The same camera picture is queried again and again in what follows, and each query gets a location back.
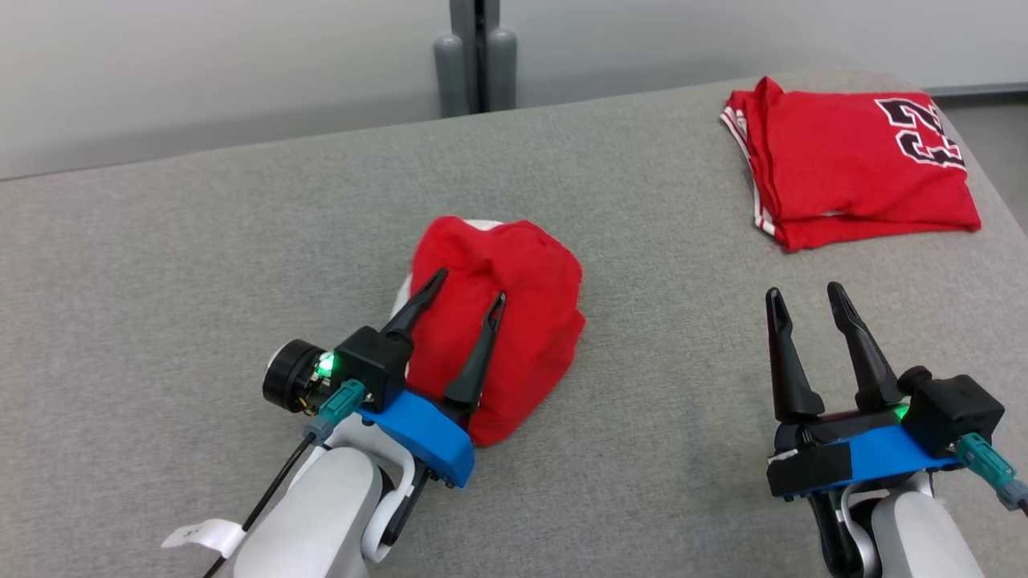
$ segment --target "floor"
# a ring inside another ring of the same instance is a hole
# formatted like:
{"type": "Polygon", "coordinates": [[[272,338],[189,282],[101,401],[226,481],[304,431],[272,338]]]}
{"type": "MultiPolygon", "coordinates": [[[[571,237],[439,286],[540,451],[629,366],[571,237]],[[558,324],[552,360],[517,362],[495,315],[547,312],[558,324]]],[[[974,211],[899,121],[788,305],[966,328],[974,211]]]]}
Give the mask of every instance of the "floor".
{"type": "Polygon", "coordinates": [[[988,104],[939,104],[1028,232],[1028,97],[988,104]]]}

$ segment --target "white wall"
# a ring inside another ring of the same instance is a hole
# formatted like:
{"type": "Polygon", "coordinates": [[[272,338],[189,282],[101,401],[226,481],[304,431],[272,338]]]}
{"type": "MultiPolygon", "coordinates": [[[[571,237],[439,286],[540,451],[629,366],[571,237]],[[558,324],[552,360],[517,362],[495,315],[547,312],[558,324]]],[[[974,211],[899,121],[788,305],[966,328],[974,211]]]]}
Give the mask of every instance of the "white wall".
{"type": "Polygon", "coordinates": [[[435,118],[447,0],[5,0],[0,178],[435,118]]]}
{"type": "MultiPolygon", "coordinates": [[[[518,106],[806,67],[1028,80],[1016,0],[501,0],[518,106]]],[[[435,118],[448,0],[5,0],[0,178],[435,118]]]]}
{"type": "Polygon", "coordinates": [[[1028,81],[1018,0],[501,0],[500,12],[518,38],[519,107],[801,68],[1028,81]]]}

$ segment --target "white label tag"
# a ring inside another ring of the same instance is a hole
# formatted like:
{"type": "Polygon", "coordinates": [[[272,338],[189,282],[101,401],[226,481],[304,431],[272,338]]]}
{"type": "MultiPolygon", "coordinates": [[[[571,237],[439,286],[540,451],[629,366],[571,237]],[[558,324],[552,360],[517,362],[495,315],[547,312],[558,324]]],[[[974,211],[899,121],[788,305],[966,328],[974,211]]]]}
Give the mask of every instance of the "white label tag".
{"type": "Polygon", "coordinates": [[[218,550],[229,557],[247,535],[243,527],[227,519],[209,519],[193,526],[183,526],[164,540],[161,548],[177,548],[183,544],[199,544],[218,550]]]}

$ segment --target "white stripe trim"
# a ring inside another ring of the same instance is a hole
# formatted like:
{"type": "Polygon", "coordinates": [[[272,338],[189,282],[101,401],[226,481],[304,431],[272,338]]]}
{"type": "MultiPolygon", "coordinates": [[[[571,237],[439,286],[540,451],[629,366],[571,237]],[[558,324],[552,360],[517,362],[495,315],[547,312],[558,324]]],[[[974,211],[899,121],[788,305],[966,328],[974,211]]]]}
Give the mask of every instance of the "white stripe trim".
{"type": "Polygon", "coordinates": [[[768,212],[767,208],[761,205],[761,192],[757,188],[757,178],[754,176],[754,165],[749,161],[749,148],[746,146],[746,141],[742,138],[741,130],[738,124],[736,124],[736,117],[745,118],[742,115],[741,110],[734,110],[732,107],[725,107],[725,111],[721,113],[721,120],[728,127],[728,132],[732,133],[735,137],[736,144],[742,149],[742,156],[746,159],[746,166],[749,167],[749,180],[754,185],[754,225],[763,230],[764,232],[774,237],[774,223],[771,221],[771,213],[768,212]]]}

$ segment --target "green led light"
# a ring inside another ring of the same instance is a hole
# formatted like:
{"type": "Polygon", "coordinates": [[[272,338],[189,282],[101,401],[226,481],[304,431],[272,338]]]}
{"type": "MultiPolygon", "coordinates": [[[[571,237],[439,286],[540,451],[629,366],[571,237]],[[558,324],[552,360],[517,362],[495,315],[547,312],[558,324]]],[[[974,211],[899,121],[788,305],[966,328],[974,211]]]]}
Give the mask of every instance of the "green led light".
{"type": "Polygon", "coordinates": [[[322,356],[321,360],[318,361],[318,374],[323,377],[328,377],[332,374],[332,369],[335,367],[335,356],[326,353],[322,356]]]}
{"type": "Polygon", "coordinates": [[[907,411],[910,411],[910,405],[897,403],[892,407],[892,411],[895,412],[896,420],[903,422],[903,417],[907,414],[907,411]]]}

